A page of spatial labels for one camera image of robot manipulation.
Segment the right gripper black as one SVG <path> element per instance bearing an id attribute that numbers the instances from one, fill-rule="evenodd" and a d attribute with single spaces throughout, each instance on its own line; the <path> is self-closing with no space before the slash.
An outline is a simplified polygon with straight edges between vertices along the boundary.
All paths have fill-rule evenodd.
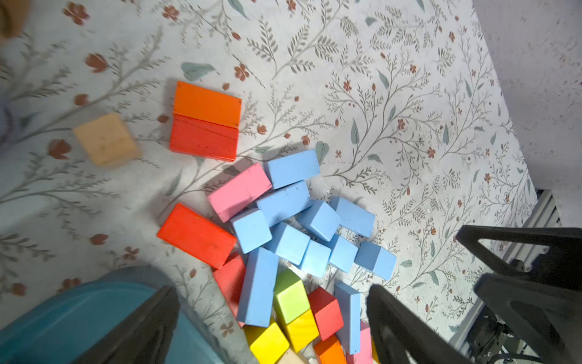
<path id="1" fill-rule="evenodd" d="M 580 228 L 464 225 L 456 240 L 498 274 L 474 286 L 486 306 L 466 339 L 473 363 L 581 362 Z M 512 260 L 482 240 L 508 243 Z"/>

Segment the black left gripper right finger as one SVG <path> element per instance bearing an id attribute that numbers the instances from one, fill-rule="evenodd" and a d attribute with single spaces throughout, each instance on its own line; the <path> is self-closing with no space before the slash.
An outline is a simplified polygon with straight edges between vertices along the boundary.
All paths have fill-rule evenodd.
<path id="1" fill-rule="evenodd" d="M 381 363 L 470 363 L 380 285 L 366 299 L 371 337 Z"/>

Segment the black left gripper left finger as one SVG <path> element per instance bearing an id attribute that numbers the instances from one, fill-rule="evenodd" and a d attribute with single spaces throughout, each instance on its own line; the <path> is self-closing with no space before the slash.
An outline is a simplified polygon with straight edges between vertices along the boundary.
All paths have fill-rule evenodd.
<path id="1" fill-rule="evenodd" d="M 177 291 L 165 285 L 89 285 L 68 294 L 73 363 L 164 363 L 177 327 Z"/>

